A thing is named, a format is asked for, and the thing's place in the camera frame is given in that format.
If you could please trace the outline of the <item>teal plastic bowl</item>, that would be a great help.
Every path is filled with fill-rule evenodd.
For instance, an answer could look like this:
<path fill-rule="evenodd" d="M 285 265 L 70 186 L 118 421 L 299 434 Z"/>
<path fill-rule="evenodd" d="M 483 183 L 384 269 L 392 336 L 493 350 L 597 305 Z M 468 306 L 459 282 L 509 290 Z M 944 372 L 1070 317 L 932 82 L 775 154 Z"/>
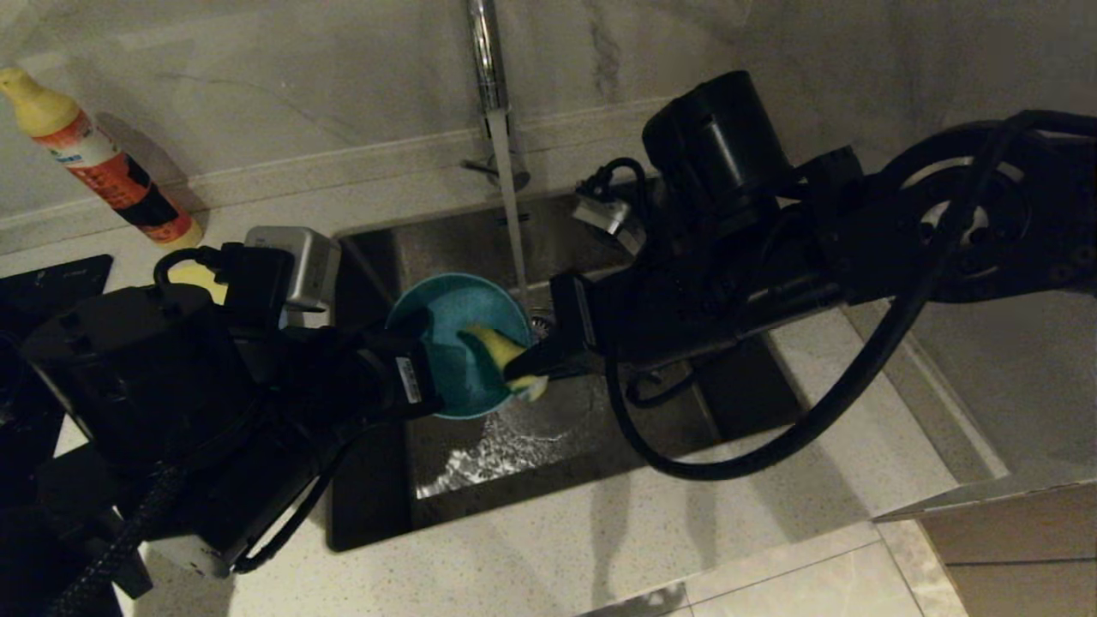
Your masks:
<path fill-rule="evenodd" d="M 436 386 L 444 399 L 438 414 L 446 419 L 473 419 L 499 410 L 511 393 L 493 375 L 489 359 L 470 347 L 459 330 L 480 324 L 532 346 L 525 310 L 501 287 L 477 276 L 443 273 L 411 287 L 394 304 L 396 315 L 427 306 L 434 312 L 434 343 L 426 346 Z"/>

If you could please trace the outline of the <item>black induction cooktop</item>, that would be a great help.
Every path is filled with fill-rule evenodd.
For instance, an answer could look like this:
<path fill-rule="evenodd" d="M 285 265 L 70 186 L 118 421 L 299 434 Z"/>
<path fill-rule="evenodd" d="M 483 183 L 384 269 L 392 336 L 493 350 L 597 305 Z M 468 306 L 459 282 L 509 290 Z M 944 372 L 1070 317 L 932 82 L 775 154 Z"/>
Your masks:
<path fill-rule="evenodd" d="M 65 418 L 22 358 L 22 343 L 50 317 L 101 294 L 112 263 L 99 255 L 0 278 L 0 512 L 34 503 L 36 471 L 54 456 Z"/>

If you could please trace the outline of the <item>yellow sponge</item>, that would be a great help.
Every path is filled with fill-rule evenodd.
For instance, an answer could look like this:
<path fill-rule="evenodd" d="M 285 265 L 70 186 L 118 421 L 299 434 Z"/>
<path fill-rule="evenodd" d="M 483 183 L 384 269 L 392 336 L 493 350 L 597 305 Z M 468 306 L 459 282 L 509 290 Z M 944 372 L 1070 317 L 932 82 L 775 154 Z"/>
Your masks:
<path fill-rule="evenodd" d="M 489 359 L 493 375 L 507 390 L 524 401 L 534 403 L 543 399 L 548 390 L 548 375 L 524 374 L 516 378 L 505 375 L 506 368 L 519 356 L 529 350 L 529 346 L 519 344 L 505 333 L 480 324 L 471 324 L 459 330 L 459 336 Z"/>

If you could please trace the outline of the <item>orange-label dish soap bottle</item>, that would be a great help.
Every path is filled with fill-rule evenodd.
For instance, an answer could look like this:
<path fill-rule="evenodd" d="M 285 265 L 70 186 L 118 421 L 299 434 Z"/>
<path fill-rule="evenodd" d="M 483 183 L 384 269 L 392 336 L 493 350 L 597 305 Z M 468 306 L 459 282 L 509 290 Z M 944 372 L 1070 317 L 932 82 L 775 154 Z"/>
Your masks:
<path fill-rule="evenodd" d="M 22 133 L 149 242 L 167 250 L 192 249 L 202 242 L 196 218 L 165 195 L 142 164 L 70 96 L 39 85 L 21 68 L 0 68 L 0 93 Z"/>

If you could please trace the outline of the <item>chrome faucet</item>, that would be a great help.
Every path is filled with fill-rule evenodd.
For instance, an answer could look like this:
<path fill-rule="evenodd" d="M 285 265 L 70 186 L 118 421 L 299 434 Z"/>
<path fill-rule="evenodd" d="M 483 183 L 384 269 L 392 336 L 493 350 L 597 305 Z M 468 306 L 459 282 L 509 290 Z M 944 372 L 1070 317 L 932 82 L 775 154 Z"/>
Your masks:
<path fill-rule="evenodd" d="M 525 162 L 518 156 L 511 137 L 511 106 L 495 0 L 463 1 L 464 12 L 467 16 L 467 23 L 470 23 L 471 60 L 473 60 L 475 78 L 477 78 L 480 137 L 493 147 L 489 116 L 494 112 L 500 112 L 504 116 L 504 136 L 511 156 L 513 187 L 514 191 L 519 192 L 525 190 L 531 176 L 525 170 Z"/>

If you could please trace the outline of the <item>yellow plastic bowl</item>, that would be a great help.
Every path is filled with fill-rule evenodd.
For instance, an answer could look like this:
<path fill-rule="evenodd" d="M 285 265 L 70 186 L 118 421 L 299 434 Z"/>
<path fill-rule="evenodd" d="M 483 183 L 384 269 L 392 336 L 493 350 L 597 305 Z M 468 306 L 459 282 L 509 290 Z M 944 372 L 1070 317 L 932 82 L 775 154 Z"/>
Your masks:
<path fill-rule="evenodd" d="M 176 265 L 169 270 L 168 279 L 173 284 L 195 285 L 207 290 L 215 304 L 225 304 L 228 287 L 217 282 L 215 274 L 203 265 L 193 261 Z"/>

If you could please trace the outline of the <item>stainless steel sink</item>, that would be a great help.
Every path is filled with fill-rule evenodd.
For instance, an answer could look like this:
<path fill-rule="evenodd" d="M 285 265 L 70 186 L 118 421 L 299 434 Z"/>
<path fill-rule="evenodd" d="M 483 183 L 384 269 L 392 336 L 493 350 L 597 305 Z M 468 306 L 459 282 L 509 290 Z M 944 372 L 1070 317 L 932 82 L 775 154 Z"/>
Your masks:
<path fill-rule="evenodd" d="M 470 273 L 520 293 L 501 207 L 344 234 L 333 323 L 380 325 L 423 279 Z M 697 368 L 698 381 L 658 410 L 632 410 L 643 436 L 669 457 L 779 429 L 803 417 L 764 337 L 709 364 L 661 368 L 651 396 Z M 361 440 L 324 506 L 327 547 L 344 552 L 643 465 L 620 436 L 601 375 L 556 381 L 532 406 L 475 419 L 427 417 Z"/>

